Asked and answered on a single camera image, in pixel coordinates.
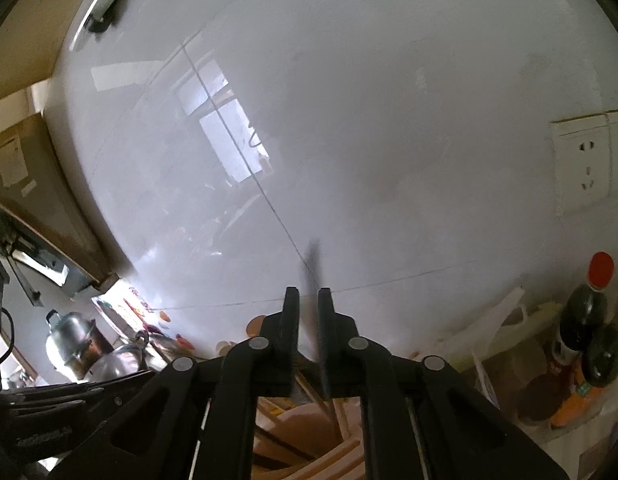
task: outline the metal pot lid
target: metal pot lid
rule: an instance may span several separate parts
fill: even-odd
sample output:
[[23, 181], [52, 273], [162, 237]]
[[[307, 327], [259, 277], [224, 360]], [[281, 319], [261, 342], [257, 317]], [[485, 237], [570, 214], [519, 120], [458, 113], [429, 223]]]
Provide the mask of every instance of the metal pot lid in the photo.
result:
[[145, 370], [142, 349], [135, 344], [123, 345], [102, 356], [89, 369], [85, 378], [89, 382], [110, 381]]

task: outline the bottle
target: bottle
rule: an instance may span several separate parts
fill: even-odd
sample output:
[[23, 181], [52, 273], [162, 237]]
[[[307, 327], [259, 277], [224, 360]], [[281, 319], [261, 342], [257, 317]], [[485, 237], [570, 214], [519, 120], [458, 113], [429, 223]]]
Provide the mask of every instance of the bottle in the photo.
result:
[[602, 290], [614, 275], [614, 260], [607, 253], [596, 253], [590, 261], [587, 282], [573, 291], [560, 317], [551, 344], [549, 370], [554, 375], [571, 367], [592, 341], [596, 329], [605, 321], [607, 298]]
[[572, 394], [549, 419], [552, 429], [564, 428], [582, 415], [618, 376], [618, 320], [596, 330], [574, 368]]

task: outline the range hood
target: range hood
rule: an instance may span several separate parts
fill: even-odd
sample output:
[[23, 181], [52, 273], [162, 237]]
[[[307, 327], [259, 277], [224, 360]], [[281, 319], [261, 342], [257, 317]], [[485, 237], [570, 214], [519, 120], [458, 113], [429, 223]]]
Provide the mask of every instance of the range hood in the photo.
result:
[[[70, 297], [90, 286], [106, 292], [118, 279], [64, 179], [40, 114], [0, 133], [0, 251], [16, 275], [19, 260]], [[35, 292], [27, 293], [35, 304]]]

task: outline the bolt head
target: bolt head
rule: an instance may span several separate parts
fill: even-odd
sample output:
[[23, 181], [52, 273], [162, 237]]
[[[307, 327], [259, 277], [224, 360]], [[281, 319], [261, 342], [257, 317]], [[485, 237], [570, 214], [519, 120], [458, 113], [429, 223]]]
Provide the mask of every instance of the bolt head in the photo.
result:
[[249, 347], [253, 348], [254, 350], [263, 350], [267, 346], [269, 346], [269, 340], [266, 337], [262, 337], [259, 335], [256, 337], [252, 337], [249, 340]]
[[369, 346], [369, 341], [364, 337], [352, 337], [349, 340], [349, 346], [354, 350], [364, 350]]
[[428, 355], [422, 363], [428, 370], [432, 370], [433, 372], [438, 372], [445, 367], [445, 360], [437, 355]]
[[172, 365], [173, 369], [177, 372], [186, 372], [193, 366], [193, 359], [190, 357], [178, 357]]

